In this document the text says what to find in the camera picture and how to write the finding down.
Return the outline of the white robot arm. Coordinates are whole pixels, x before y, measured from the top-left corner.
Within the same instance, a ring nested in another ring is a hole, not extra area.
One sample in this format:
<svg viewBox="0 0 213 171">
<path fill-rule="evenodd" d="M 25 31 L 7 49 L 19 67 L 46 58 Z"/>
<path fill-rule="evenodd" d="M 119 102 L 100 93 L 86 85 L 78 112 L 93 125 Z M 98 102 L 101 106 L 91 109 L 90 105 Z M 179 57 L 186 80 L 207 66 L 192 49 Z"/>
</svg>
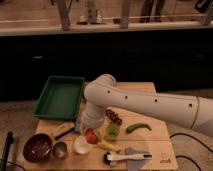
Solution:
<svg viewBox="0 0 213 171">
<path fill-rule="evenodd" d="M 117 107 L 213 137 L 213 99 L 122 90 L 110 74 L 90 82 L 84 89 L 84 97 L 86 106 L 81 122 L 89 128 L 101 127 L 105 110 Z"/>
</svg>

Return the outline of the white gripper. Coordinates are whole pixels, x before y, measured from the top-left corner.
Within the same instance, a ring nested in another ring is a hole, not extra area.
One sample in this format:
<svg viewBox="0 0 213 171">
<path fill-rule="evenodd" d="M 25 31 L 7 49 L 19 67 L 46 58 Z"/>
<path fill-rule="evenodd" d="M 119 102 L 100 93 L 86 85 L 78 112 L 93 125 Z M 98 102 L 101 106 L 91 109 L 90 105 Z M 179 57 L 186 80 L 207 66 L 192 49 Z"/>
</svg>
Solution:
<svg viewBox="0 0 213 171">
<path fill-rule="evenodd" d="M 105 108 L 95 105 L 88 105 L 81 114 L 81 132 L 88 128 L 100 128 L 105 120 Z"/>
</svg>

